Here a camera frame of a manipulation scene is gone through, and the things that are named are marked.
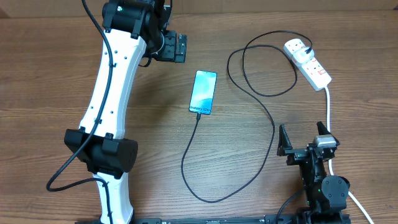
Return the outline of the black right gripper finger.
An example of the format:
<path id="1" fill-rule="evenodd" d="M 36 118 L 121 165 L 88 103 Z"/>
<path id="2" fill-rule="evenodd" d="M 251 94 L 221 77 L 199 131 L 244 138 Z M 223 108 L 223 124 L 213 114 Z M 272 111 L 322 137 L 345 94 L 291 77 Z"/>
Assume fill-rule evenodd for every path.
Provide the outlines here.
<path id="1" fill-rule="evenodd" d="M 321 136 L 330 134 L 329 130 L 326 128 L 326 126 L 321 121 L 317 122 L 317 128 L 318 128 L 318 133 Z"/>
<path id="2" fill-rule="evenodd" d="M 286 156 L 289 151 L 292 150 L 290 139 L 285 130 L 284 124 L 279 126 L 279 143 L 277 147 L 278 156 Z"/>

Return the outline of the blue Samsung Galaxy smartphone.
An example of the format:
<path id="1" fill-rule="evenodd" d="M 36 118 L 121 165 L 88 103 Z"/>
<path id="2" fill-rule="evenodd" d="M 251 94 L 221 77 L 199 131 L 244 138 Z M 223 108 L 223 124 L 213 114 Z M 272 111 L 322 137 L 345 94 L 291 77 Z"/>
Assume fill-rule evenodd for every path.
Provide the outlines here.
<path id="1" fill-rule="evenodd" d="M 211 114 L 217 73 L 197 70 L 189 104 L 189 112 Z"/>

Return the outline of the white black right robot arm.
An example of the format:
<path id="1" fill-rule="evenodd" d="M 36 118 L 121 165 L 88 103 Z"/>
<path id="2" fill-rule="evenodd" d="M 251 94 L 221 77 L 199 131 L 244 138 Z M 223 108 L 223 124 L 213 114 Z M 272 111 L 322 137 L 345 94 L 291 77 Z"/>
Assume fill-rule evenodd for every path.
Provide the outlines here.
<path id="1" fill-rule="evenodd" d="M 350 223 L 346 209 L 350 182 L 338 175 L 328 175 L 324 163 L 335 157 L 340 145 L 339 140 L 327 130 L 325 125 L 317 123 L 318 135 L 303 149 L 294 149 L 285 130 L 279 126 L 278 156 L 285 156 L 288 166 L 299 166 L 303 189 L 293 194 L 279 209 L 275 222 L 282 223 Z M 297 209 L 294 215 L 282 218 L 280 215 L 292 200 L 302 193 L 306 194 L 307 207 Z"/>

